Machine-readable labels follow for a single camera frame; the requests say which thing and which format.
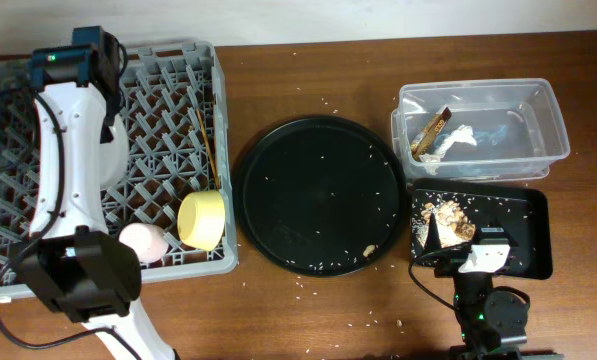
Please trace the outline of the grey round plate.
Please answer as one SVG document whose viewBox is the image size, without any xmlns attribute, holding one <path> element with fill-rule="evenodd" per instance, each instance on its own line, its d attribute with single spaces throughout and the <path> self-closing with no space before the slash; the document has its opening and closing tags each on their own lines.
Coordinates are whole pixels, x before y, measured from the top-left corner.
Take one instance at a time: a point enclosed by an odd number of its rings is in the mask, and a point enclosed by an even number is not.
<svg viewBox="0 0 597 360">
<path fill-rule="evenodd" d="M 108 189 L 126 174 L 129 161 L 129 140 L 120 115 L 111 126 L 103 126 L 99 144 L 100 189 Z"/>
</svg>

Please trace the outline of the gold brown snack wrapper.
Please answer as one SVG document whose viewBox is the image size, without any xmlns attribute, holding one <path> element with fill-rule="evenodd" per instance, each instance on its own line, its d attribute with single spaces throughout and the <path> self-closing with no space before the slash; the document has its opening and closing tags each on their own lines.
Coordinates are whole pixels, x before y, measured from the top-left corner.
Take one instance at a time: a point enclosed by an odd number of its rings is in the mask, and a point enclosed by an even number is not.
<svg viewBox="0 0 597 360">
<path fill-rule="evenodd" d="M 448 106 L 440 109 L 425 125 L 425 127 L 414 137 L 410 144 L 411 154 L 414 160 L 419 161 L 427 149 L 434 143 L 436 137 L 443 130 L 452 116 Z"/>
</svg>

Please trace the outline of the yellow plastic bowl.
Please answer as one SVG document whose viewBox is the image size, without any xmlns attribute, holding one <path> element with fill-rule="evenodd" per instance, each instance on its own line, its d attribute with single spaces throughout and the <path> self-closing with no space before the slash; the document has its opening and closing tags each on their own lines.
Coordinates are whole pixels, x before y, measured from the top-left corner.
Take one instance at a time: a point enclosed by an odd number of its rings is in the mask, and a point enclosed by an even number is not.
<svg viewBox="0 0 597 360">
<path fill-rule="evenodd" d="M 177 228 L 187 246 L 212 251 L 222 239 L 226 224 L 224 200 L 217 190 L 188 194 L 180 205 Z"/>
</svg>

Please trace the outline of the pink plastic cup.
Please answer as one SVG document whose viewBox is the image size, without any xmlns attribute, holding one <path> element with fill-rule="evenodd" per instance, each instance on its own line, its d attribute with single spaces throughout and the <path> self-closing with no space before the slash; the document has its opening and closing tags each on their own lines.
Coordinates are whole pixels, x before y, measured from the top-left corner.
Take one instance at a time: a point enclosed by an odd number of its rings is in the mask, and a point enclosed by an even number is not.
<svg viewBox="0 0 597 360">
<path fill-rule="evenodd" d="M 168 250 L 164 230 L 153 224 L 132 223 L 119 234 L 119 241 L 132 248 L 142 263 L 160 260 Z"/>
</svg>

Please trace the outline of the white tissue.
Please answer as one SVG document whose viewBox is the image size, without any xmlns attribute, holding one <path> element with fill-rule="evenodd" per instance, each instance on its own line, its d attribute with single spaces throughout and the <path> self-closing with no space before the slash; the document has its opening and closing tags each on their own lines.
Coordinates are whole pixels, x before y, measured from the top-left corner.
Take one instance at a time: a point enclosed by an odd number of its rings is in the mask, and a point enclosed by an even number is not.
<svg viewBox="0 0 597 360">
<path fill-rule="evenodd" d="M 468 144 L 476 146 L 477 141 L 473 134 L 471 126 L 460 125 L 456 130 L 453 130 L 447 135 L 442 143 L 435 148 L 431 153 L 425 153 L 420 156 L 420 161 L 423 163 L 430 163 L 430 166 L 425 168 L 425 171 L 429 175 L 436 175 L 438 169 L 438 163 L 440 163 L 446 156 L 447 151 L 456 143 Z"/>
</svg>

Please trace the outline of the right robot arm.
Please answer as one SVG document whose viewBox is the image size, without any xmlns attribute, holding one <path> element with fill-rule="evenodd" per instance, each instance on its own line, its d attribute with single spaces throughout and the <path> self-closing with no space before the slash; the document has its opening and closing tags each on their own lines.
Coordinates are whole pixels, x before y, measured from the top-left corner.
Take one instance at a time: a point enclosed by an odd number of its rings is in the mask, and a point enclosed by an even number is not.
<svg viewBox="0 0 597 360">
<path fill-rule="evenodd" d="M 435 217 L 430 219 L 423 254 L 411 264 L 427 260 L 434 276 L 450 277 L 453 300 L 447 302 L 417 282 L 426 294 L 454 313 L 463 344 L 448 351 L 450 359 L 562 359 L 549 350 L 523 352 L 528 342 L 529 295 L 509 286 L 496 286 L 493 277 L 510 261 L 512 240 L 502 227 L 478 228 L 470 241 L 443 247 Z"/>
</svg>

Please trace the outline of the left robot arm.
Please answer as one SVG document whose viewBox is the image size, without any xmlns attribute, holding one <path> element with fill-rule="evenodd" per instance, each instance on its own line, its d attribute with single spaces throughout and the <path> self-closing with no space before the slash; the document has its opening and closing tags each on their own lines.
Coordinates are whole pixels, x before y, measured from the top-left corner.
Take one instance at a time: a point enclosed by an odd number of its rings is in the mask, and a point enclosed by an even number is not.
<svg viewBox="0 0 597 360">
<path fill-rule="evenodd" d="M 128 58 L 100 26 L 74 29 L 68 46 L 28 63 L 40 132 L 40 178 L 30 243 L 14 250 L 16 275 L 52 312 L 85 326 L 117 359 L 175 359 L 139 300 L 133 249 L 110 236 L 101 192 L 127 169 L 119 112 Z"/>
</svg>

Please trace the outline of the black rectangular waste tray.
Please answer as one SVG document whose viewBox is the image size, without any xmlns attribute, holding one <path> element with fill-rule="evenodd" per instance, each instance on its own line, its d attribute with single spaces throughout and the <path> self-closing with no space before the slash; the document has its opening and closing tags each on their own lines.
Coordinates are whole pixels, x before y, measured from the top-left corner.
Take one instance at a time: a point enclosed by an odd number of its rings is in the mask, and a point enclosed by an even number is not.
<svg viewBox="0 0 597 360">
<path fill-rule="evenodd" d="M 546 280 L 553 273 L 548 202 L 543 193 L 533 189 L 505 187 L 437 179 L 414 183 L 411 217 L 411 257 L 425 254 L 414 239 L 414 218 L 423 205 L 453 200 L 461 205 L 469 220 L 482 228 L 489 214 L 505 224 L 518 243 L 512 250 L 510 268 L 501 275 Z"/>
</svg>

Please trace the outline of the clear plastic waste bin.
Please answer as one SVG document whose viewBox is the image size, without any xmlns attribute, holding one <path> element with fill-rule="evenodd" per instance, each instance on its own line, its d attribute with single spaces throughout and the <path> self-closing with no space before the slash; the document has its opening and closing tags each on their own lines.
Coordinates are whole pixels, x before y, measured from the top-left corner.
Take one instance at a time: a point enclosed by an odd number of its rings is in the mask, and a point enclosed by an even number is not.
<svg viewBox="0 0 597 360">
<path fill-rule="evenodd" d="M 473 145 L 455 141 L 439 160 L 414 159 L 410 144 L 443 110 L 451 117 L 427 152 L 467 129 Z M 472 182 L 544 178 L 570 154 L 564 119 L 551 84 L 541 78 L 409 84 L 391 113 L 394 152 L 407 177 Z"/>
</svg>

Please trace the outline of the grey plastic dishwasher rack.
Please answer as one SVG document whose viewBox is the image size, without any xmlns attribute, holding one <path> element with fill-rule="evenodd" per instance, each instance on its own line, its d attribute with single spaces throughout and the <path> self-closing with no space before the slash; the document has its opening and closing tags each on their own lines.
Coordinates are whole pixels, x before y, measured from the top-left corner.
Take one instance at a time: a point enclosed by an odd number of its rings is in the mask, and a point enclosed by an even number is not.
<svg viewBox="0 0 597 360">
<path fill-rule="evenodd" d="M 108 230 L 117 235 L 134 222 L 164 230 L 167 253 L 143 266 L 144 282 L 230 272 L 238 262 L 233 221 L 212 251 L 185 245 L 176 223 L 190 193 L 215 189 L 232 198 L 225 81 L 215 49 L 207 42 L 136 48 L 129 59 L 121 80 L 129 163 L 123 179 L 101 194 Z M 0 61 L 1 302 L 30 294 L 6 266 L 10 247 L 28 238 L 39 187 L 38 157 L 20 161 L 33 133 L 18 94 L 26 69 L 22 59 Z"/>
</svg>

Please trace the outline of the brown food scraps pile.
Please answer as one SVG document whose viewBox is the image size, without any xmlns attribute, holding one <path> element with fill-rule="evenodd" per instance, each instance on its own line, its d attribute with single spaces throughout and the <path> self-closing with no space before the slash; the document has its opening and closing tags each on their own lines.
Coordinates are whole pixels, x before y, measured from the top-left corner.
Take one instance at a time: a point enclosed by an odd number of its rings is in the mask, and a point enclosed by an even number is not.
<svg viewBox="0 0 597 360">
<path fill-rule="evenodd" d="M 459 203 L 453 200 L 438 204 L 428 202 L 412 222 L 414 239 L 422 247 L 427 241 L 431 218 L 436 222 L 442 248 L 471 241 L 475 235 L 476 225 L 469 220 Z"/>
</svg>

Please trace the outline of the peanut on round tray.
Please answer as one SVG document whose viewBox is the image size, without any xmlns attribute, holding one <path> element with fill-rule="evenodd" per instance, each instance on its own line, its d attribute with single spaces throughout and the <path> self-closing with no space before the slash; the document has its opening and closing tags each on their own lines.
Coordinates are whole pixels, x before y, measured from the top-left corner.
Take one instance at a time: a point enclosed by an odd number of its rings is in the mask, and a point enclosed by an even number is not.
<svg viewBox="0 0 597 360">
<path fill-rule="evenodd" d="M 368 258 L 370 255 L 372 255 L 374 253 L 374 251 L 376 250 L 376 246 L 375 245 L 368 245 L 365 250 L 363 251 L 363 256 L 365 258 Z"/>
</svg>

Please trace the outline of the round black serving tray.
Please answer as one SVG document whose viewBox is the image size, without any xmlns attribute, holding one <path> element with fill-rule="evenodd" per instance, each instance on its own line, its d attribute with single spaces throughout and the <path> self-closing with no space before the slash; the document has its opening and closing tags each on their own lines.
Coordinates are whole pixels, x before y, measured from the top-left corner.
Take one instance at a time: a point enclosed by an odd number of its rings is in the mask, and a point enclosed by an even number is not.
<svg viewBox="0 0 597 360">
<path fill-rule="evenodd" d="M 234 211 L 252 245 L 300 275 L 335 277 L 384 256 L 408 225 L 406 177 L 366 127 L 314 115 L 258 136 L 234 181 Z M 368 258 L 368 245 L 376 250 Z"/>
</svg>

